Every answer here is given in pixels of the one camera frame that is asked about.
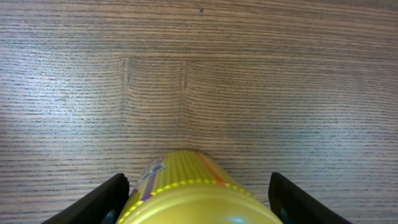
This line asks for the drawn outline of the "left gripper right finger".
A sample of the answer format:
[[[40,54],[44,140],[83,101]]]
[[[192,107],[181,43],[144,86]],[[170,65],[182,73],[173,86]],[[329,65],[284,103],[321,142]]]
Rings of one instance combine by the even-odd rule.
[[[278,172],[271,175],[268,198],[284,224],[351,224]]]

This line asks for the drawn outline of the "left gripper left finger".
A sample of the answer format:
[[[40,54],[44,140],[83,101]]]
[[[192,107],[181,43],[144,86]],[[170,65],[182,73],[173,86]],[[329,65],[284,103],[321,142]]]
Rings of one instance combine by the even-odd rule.
[[[43,224],[115,224],[129,198],[129,181],[118,173]]]

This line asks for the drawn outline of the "yellow plastic jar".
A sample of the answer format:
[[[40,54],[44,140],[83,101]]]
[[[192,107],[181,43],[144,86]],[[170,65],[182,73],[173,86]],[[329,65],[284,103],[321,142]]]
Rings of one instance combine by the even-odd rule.
[[[206,155],[171,151],[143,171],[117,224],[280,223]]]

